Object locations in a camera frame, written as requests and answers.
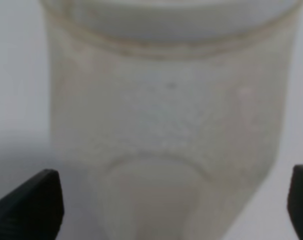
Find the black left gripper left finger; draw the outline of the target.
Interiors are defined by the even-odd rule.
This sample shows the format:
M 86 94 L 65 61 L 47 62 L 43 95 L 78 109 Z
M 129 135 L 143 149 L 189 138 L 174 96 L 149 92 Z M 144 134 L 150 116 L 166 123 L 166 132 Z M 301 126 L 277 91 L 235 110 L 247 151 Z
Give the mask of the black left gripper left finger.
M 0 199 L 0 240 L 54 240 L 64 214 L 59 172 L 42 170 Z

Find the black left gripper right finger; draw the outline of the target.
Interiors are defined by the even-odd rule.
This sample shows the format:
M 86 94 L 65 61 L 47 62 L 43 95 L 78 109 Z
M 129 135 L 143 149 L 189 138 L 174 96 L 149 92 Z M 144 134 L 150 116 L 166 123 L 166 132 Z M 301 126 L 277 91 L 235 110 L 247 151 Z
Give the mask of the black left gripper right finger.
M 293 168 L 287 211 L 297 237 L 303 240 L 303 164 L 295 165 Z

